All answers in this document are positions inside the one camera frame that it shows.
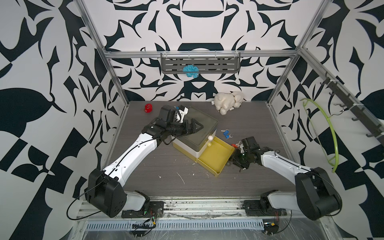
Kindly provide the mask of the three-drawer storage box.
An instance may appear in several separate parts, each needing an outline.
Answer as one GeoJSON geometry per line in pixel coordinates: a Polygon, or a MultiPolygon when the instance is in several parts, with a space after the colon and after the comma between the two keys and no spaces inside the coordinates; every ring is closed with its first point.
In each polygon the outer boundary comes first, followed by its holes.
{"type": "Polygon", "coordinates": [[[173,142],[173,147],[192,160],[196,160],[207,148],[208,143],[216,135],[218,120],[194,107],[189,108],[185,120],[191,122],[196,119],[204,128],[197,133],[177,137],[173,142]]]}

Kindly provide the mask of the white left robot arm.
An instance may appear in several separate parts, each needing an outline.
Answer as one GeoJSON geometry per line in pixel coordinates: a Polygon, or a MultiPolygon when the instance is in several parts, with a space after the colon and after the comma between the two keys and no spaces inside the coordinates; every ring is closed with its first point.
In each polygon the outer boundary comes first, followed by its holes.
{"type": "Polygon", "coordinates": [[[204,125],[195,119],[181,123],[154,119],[117,160],[103,170],[95,169],[90,173],[85,190],[87,202],[110,218],[117,216],[127,202],[130,210],[141,211],[147,197],[139,192],[126,193],[123,189],[130,175],[169,136],[192,135],[203,128],[204,125]]]}

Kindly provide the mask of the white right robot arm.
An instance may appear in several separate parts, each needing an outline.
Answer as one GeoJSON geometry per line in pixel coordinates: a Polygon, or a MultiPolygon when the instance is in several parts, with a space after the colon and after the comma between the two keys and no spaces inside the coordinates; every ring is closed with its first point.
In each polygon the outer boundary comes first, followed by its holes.
{"type": "Polygon", "coordinates": [[[254,137],[241,140],[229,162],[241,170],[258,164],[295,185],[293,192],[272,190],[263,193],[258,209],[262,213],[279,209],[299,211],[315,221],[337,215],[343,208],[343,200],[324,169],[313,169],[291,161],[271,148],[261,147],[254,137]]]}

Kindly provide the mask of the keys with blue tag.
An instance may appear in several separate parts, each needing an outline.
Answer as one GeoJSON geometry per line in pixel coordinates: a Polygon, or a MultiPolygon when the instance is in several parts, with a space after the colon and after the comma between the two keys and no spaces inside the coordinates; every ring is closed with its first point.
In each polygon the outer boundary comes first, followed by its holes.
{"type": "Polygon", "coordinates": [[[224,137],[226,139],[231,139],[233,138],[233,135],[230,133],[230,130],[229,129],[226,129],[226,130],[221,130],[222,134],[224,135],[224,137]]]}

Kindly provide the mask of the yellow bottom drawer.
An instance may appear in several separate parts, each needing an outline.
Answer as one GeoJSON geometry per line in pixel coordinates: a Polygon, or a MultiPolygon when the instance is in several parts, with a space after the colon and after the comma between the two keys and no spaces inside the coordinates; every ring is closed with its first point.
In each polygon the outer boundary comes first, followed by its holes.
{"type": "Polygon", "coordinates": [[[235,148],[217,137],[214,137],[211,144],[199,158],[196,158],[196,163],[215,177],[218,177],[235,151],[235,148]]]}

